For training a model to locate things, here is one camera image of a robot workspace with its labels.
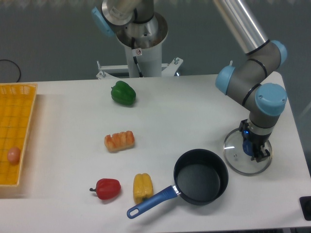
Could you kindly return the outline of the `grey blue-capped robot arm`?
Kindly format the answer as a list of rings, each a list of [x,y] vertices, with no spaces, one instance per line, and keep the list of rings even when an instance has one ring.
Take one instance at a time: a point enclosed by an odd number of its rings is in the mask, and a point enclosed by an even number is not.
[[[280,42],[269,40],[245,1],[216,0],[214,4],[247,56],[238,68],[224,67],[215,84],[250,112],[239,126],[242,148],[252,160],[261,162],[272,155],[265,146],[287,101],[283,87],[264,80],[284,63],[287,50]],[[115,36],[124,46],[130,77],[175,74],[181,64],[179,59],[162,66],[162,43],[168,25],[154,11],[153,1],[104,0],[91,14],[102,33]]]

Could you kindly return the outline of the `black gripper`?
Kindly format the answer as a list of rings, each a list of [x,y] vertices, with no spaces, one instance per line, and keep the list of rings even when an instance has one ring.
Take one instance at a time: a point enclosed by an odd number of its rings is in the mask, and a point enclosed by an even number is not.
[[[242,134],[242,149],[245,154],[251,155],[251,161],[262,162],[270,157],[269,150],[265,149],[272,131],[259,128],[247,119],[240,122],[239,131]]]

